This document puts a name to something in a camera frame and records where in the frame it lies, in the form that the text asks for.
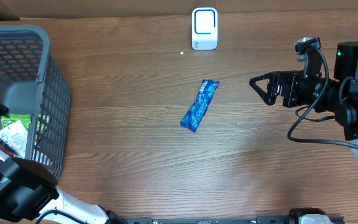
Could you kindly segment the white cream tube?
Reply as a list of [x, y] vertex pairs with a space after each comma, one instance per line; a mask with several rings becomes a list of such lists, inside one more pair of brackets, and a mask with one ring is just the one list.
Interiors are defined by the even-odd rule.
[[21, 120], [0, 130], [0, 139], [21, 158], [25, 158], [27, 135], [28, 131]]

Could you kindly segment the blue snack wrapper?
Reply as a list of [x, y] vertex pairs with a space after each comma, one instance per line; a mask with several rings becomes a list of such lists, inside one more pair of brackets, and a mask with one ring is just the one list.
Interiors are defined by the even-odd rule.
[[201, 120], [208, 110], [209, 104], [211, 103], [219, 84], [220, 81], [202, 81], [194, 103], [190, 106], [186, 115], [180, 122], [181, 126], [196, 132]]

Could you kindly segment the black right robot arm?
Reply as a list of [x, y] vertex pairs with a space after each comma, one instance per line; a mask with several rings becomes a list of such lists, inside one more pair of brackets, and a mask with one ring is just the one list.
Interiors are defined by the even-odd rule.
[[[319, 38], [298, 40], [295, 51], [298, 60], [305, 62], [302, 70], [268, 72], [251, 78], [250, 86], [266, 105], [274, 105], [282, 96], [284, 107], [304, 111], [288, 131], [289, 140], [348, 147], [358, 166], [358, 41], [338, 44], [333, 78]], [[332, 119], [344, 128], [345, 140], [294, 138], [292, 132], [311, 110], [332, 112]]]

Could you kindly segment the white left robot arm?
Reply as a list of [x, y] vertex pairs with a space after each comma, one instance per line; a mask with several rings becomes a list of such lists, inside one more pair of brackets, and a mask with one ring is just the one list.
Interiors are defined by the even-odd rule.
[[[0, 103], [0, 117], [8, 108]], [[0, 219], [36, 223], [126, 224], [111, 210], [85, 203], [58, 187], [57, 179], [41, 164], [10, 157], [0, 150]]]

